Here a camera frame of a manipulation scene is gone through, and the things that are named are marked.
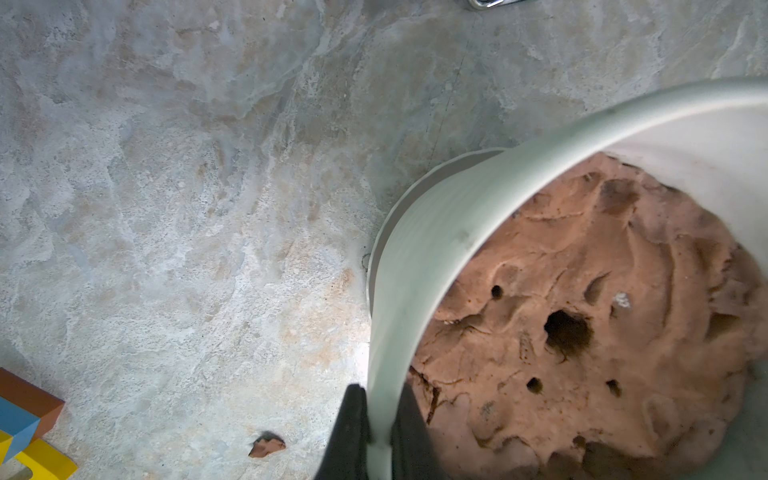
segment white speck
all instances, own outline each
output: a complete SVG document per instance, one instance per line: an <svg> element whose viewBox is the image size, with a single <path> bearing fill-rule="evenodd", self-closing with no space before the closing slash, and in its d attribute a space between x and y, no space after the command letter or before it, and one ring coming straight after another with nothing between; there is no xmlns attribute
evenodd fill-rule
<svg viewBox="0 0 768 480"><path fill-rule="evenodd" d="M625 292L619 292L614 296L614 303L616 303L618 306L623 308L631 308L632 305L629 303L629 295L627 295Z"/></svg>

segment hole in clay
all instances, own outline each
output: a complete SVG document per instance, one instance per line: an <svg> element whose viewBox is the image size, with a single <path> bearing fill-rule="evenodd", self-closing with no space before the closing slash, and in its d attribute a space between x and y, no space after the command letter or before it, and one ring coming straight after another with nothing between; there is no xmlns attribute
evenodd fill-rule
<svg viewBox="0 0 768 480"><path fill-rule="evenodd" d="M608 276L607 273L605 275L600 275L587 285L587 289L584 291L584 300L587 300L587 303L590 305L594 305L600 299L600 294L603 293L603 285L605 284L606 276Z"/></svg>
<svg viewBox="0 0 768 480"><path fill-rule="evenodd" d="M741 318L725 313L713 313L710 317L710 327L707 329L707 340L716 339L718 336L728 333L738 326Z"/></svg>
<svg viewBox="0 0 768 480"><path fill-rule="evenodd" d="M634 190L632 180L608 180L600 191L600 210L608 215L621 215L629 210L640 195Z"/></svg>
<svg viewBox="0 0 768 480"><path fill-rule="evenodd" d="M611 391L611 395L616 398L621 396L621 387L619 386L619 382L616 380L608 380L605 385L608 386L608 389Z"/></svg>
<svg viewBox="0 0 768 480"><path fill-rule="evenodd" d="M525 384L525 386L531 393L541 393L541 391L544 389L544 384L541 383L541 380L537 379L536 377L530 379L528 383Z"/></svg>
<svg viewBox="0 0 768 480"><path fill-rule="evenodd" d="M547 345L560 350L563 355L575 355L589 346L592 329L581 316L568 315L563 310L552 313L544 325Z"/></svg>

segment orange block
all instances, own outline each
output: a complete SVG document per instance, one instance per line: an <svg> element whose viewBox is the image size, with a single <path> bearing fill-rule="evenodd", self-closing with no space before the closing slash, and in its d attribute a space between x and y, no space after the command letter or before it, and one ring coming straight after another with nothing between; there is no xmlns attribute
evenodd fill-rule
<svg viewBox="0 0 768 480"><path fill-rule="evenodd" d="M0 369L0 396L40 418L33 439L38 439L50 431L64 408L64 400L40 390L6 369Z"/></svg>

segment small clay piece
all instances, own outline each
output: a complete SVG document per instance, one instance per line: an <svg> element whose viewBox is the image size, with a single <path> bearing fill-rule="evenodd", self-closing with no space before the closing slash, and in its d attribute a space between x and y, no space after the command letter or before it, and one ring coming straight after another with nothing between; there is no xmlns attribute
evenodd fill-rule
<svg viewBox="0 0 768 480"><path fill-rule="evenodd" d="M282 439L274 435L262 435L253 443L253 448L248 456L251 458L264 458L270 453L279 452L280 450L285 449L286 444Z"/></svg>

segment white bucket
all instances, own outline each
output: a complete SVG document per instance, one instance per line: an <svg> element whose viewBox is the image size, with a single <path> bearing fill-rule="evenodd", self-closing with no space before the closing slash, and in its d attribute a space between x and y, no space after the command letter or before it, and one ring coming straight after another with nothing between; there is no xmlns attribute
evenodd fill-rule
<svg viewBox="0 0 768 480"><path fill-rule="evenodd" d="M414 184L376 238L368 279L371 480L392 475L389 432L427 323L475 251L528 198L604 151L715 213L768 274L768 78L704 81L592 114L512 149L462 155ZM768 478L768 371L695 478Z"/></svg>

